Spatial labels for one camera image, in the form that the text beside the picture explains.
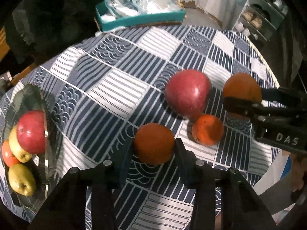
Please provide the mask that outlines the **person's right hand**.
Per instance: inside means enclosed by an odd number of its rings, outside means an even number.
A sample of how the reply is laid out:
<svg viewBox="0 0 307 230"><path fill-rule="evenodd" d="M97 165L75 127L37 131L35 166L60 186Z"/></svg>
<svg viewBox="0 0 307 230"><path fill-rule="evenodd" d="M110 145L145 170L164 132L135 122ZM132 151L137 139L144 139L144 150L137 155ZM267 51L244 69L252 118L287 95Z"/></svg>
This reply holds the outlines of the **person's right hand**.
<svg viewBox="0 0 307 230"><path fill-rule="evenodd" d="M298 154L290 154L291 159L291 199L297 205L302 205L306 201L306 156Z"/></svg>

